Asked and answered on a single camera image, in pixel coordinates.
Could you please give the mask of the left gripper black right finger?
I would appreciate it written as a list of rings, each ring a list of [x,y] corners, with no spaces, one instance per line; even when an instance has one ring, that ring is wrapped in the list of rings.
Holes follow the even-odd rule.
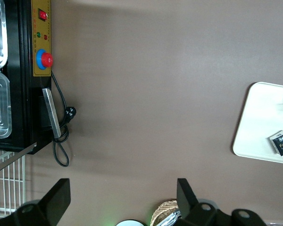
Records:
[[[177,205],[181,218],[177,226],[214,226],[216,208],[207,200],[199,201],[187,179],[177,179]]]

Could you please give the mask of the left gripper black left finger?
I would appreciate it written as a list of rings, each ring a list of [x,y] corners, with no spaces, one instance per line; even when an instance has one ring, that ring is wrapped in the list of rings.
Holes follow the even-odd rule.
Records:
[[[70,180],[60,179],[40,200],[22,205],[13,218],[17,226],[56,226],[71,202]]]

